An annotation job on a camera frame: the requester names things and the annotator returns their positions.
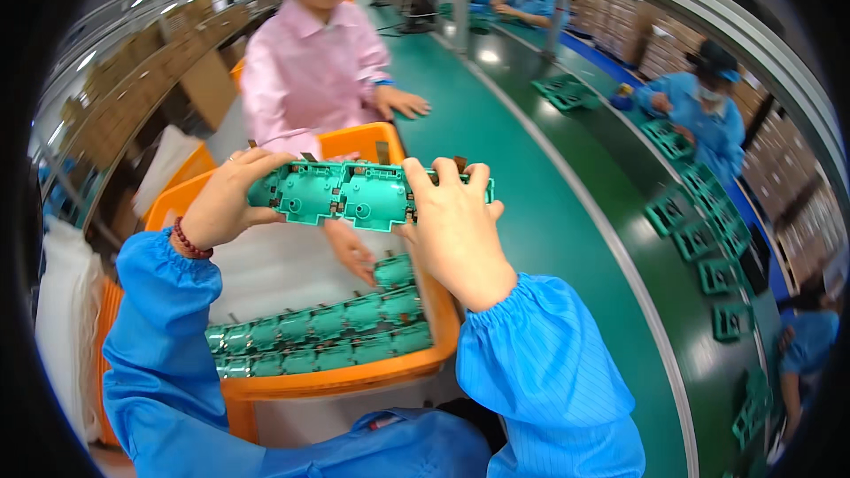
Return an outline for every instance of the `green component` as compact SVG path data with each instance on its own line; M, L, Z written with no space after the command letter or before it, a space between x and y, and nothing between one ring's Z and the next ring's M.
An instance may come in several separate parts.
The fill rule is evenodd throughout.
M711 169L702 163L696 163L683 171L682 179L685 186L694 196L708 192L715 183L719 184L717 177L714 176Z
M284 314L278 323L278 331L285 342L302 343L308 334L307 322L310 320L309 311L290 312Z
M408 324L422 312L419 291L415 286L384 293L381 314L396 325Z
M257 351L271 351L282 338L280 329L281 318L278 316L265 317L255 323L251 329L251 341Z
M293 351L283 359L283 371L286 374L312 373L315 371L315 359L313 350Z
M693 262L717 247L717 240L704 221L698 221L675 232L673 241L687 262Z
M698 266L702 291L707 295L734 292L744 285L744 271L738 260L702 260Z
M649 202L644 213L658 234L666 237L684 221L684 211L690 205L688 200L682 187L677 186L664 196Z
M590 87L572 74L562 74L531 82L560 112L583 107L594 109L599 106L599 97Z
M224 329L224 325L213 325L204 332L212 354L218 354L224 350Z
M224 356L218 356L215 359L215 370L218 373L219 378L225 378L227 375L227 358Z
M752 307L744 302L718 303L714 311L714 339L736 341L756 328Z
M227 359L224 368L225 378L247 378L251 376L251 360L244 356L234 356Z
M355 341L354 359L357 364L377 362L393 356L393 340L389 333Z
M320 340L336 339L343 333L345 308L342 303L324 306L310 318L308 328L315 338Z
M641 130L671 161L694 155L694 147L683 136L675 133L666 120L652 120L641 126Z
M345 302L345 322L357 332L371 330L381 321L381 295L369 293Z
M239 324L224 333L223 350L228 355L244 355L251 346L251 325Z
M351 343L348 340L343 340L333 347L316 349L316 367L320 371L330 371L340 367L353 366L355 365L353 356Z
M744 450L752 438L764 426L773 406L773 393L768 385L768 377L759 369L750 369L746 383L746 401L738 417L732 423L732 433L738 438L740 449Z
M428 349L433 344L428 324L410 325L393 332L393 347L398 355Z
M251 364L251 376L276 377L283 374L283 355L271 352L257 358Z
M724 233L721 240L723 247L734 259L739 259L750 245L752 233L747 229L746 223L739 217L738 220Z
M439 184L433 170L426 170ZM469 176L461 175L469 182ZM493 180L485 191L494 199ZM248 192L255 207L272 207L292 223L321 225L325 218L346 218L357 229L390 232L394 224L417 221L416 203L404 171L397 165L296 161L273 171Z
M410 255L403 253L375 263L375 282L384 290L395 290L413 284Z

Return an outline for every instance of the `woman's left hand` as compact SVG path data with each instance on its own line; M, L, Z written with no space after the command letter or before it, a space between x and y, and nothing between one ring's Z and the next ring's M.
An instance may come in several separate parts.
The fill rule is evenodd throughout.
M393 119L393 109L408 119L415 119L416 113L427 115L431 111L431 105L424 98L391 85L375 87L375 107L387 121Z
M691 143L691 146L696 146L696 137L694 137L694 133L688 128L675 123L673 125L673 131L683 136L685 141Z
M253 148L230 158L213 173L183 218L183 234L199 250L228 243L251 226L286 220L272 208L249 206L247 196L256 180L296 160L295 156ZM182 246L178 242L174 247L180 251Z

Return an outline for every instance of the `woman's right hand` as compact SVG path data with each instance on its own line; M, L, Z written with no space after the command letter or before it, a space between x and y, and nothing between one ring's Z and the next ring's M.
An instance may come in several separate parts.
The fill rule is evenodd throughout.
M504 301L517 285L517 274L495 229L505 207L500 201L484 202L490 167L470 165L464 172L469 184L464 185L455 162L437 158L432 167L440 186L434 186L418 160L405 159L401 166L418 219L416 226L402 226L399 234L410 240L424 268L473 312Z
M658 112L673 111L673 104L670 103L670 99L667 98L667 95L663 92L656 92L653 94L650 104L652 105L652 108Z
M213 172L183 218L183 234L199 250L228 243L251 226L285 220L272 208L250 207L248 188L272 170L294 161L295 156L253 148L235 152L230 159ZM182 245L172 239L175 249L182 252Z

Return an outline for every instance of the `blue work coat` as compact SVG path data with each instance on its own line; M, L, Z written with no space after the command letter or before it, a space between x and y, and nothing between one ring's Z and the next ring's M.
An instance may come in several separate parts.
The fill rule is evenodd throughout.
M596 323L564 281L518 276L510 296L467 314L457 351L460 386L505 420L491 457L466 420L435 409L390 409L342 436L297 449L264 448L228 433L207 345L221 274L187 260L170 229L128 239L117 268L125 290L103 353L104 406L140 478L249 476L637 477L645 458L635 402ZM369 422L393 414L378 430Z

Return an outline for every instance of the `hand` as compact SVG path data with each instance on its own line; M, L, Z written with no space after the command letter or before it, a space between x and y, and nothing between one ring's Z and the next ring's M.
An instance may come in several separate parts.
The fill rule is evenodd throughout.
M782 331L782 336L780 336L780 354L784 355L788 351L788 346L792 344L794 337L794 328L791 325L785 327L785 330Z
M375 277L372 276L372 269L375 255L363 245L355 231L342 221L325 220L325 236L331 243L336 259L348 268L348 271L374 287Z
M658 112L673 111L673 104L670 103L670 99L667 98L667 95L663 92L656 92L653 94L650 105L652 105L652 108Z
M437 158L432 166L440 186L434 186L418 160L405 159L401 166L419 218L416 226L407 224L398 232L410 240L424 268L473 312L504 301L517 285L517 273L495 230L505 207L499 201L484 202L490 168L470 165L464 172L469 184L464 185L455 162Z
M252 148L236 152L230 158L233 160L213 173L183 217L183 233L199 250L228 243L251 226L286 221L269 207L250 207L248 188L272 170L294 161L295 156ZM182 244L174 238L172 245L185 254Z
M393 119L393 109L408 119L415 119L417 112L420 115L427 115L431 111L431 105L423 98L398 90L391 85L375 87L375 107L387 121Z
M673 131L683 136L685 141L691 143L691 146L696 146L696 137L694 137L694 133L688 128L675 123L673 125Z

